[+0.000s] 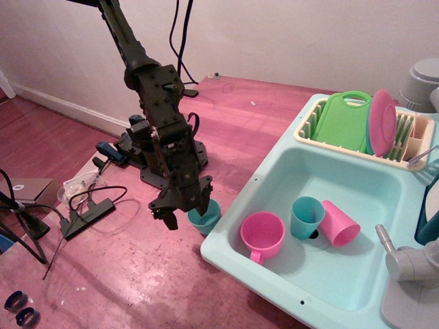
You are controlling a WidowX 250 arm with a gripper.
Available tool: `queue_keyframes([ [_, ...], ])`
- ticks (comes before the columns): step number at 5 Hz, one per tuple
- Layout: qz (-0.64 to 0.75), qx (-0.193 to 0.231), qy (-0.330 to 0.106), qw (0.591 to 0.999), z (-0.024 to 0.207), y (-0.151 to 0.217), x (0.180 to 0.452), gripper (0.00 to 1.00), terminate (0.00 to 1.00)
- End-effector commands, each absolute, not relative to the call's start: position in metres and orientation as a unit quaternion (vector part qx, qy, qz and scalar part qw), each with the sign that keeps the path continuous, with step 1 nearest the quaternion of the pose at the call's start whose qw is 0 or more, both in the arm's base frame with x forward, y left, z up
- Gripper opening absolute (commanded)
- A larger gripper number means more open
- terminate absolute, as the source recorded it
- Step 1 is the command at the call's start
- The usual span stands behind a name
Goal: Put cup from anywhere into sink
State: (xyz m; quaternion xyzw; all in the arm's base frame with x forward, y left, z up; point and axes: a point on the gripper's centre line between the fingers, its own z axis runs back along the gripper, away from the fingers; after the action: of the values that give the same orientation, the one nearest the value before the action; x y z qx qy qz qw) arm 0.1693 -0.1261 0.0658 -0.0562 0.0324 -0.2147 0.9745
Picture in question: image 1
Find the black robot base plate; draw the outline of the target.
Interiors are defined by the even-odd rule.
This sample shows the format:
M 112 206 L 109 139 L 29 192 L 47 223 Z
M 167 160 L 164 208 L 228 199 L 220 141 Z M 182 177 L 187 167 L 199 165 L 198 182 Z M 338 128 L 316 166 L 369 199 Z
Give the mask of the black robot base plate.
M 149 185 L 179 191 L 211 189 L 212 178 L 202 175 L 208 163 L 204 144 L 194 139 L 190 129 L 167 138 L 154 130 L 128 130 L 115 147 L 140 169 L 141 180 Z

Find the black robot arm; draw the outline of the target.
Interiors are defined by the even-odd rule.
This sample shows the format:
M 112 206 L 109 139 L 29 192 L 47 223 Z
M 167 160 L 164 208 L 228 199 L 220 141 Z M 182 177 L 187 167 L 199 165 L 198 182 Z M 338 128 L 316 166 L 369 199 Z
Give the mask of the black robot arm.
M 118 1 L 84 5 L 100 11 L 126 66 L 124 82 L 138 94 L 143 111 L 130 117 L 130 127 L 110 150 L 139 168 L 143 182 L 160 189 L 148 207 L 155 219 L 175 230 L 175 210 L 205 214 L 213 190 L 211 176 L 201 175 L 208 160 L 204 144 L 195 139 L 198 126 L 179 111 L 184 84 L 173 65 L 163 66 L 147 56 Z

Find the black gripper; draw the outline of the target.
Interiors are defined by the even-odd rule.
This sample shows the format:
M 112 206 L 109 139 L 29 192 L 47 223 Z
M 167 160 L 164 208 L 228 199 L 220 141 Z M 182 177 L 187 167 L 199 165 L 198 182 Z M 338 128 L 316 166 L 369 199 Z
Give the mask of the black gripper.
M 189 212 L 196 209 L 200 216 L 204 216 L 208 210 L 210 194 L 213 190 L 212 180 L 210 175 L 206 175 L 196 178 L 195 183 L 188 187 L 178 187 L 169 183 L 149 204 L 153 217 L 161 219 L 169 230 L 177 230 L 178 222 L 174 214 L 175 210 Z

